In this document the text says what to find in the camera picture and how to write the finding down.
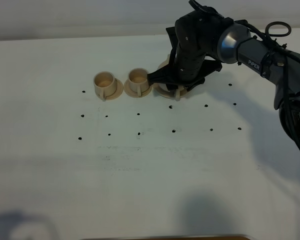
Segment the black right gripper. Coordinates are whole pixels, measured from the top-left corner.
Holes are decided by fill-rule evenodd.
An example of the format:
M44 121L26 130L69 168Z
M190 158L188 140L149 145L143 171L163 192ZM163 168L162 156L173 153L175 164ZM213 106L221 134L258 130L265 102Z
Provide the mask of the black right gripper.
M222 69L217 44L222 34L222 16L193 11L179 18L169 33L172 43L169 63L147 75L148 84L166 84L168 91L187 92L205 83L205 77Z

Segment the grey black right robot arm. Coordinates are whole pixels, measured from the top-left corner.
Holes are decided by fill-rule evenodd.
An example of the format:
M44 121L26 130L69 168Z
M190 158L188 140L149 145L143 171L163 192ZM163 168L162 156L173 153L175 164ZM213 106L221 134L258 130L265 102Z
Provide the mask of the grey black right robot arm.
M274 108L286 134L300 147L300 54L259 31L246 20L234 20L201 6L167 28L172 49L166 66L148 74L150 85L168 92L187 92L219 72L223 64L242 64L275 85Z

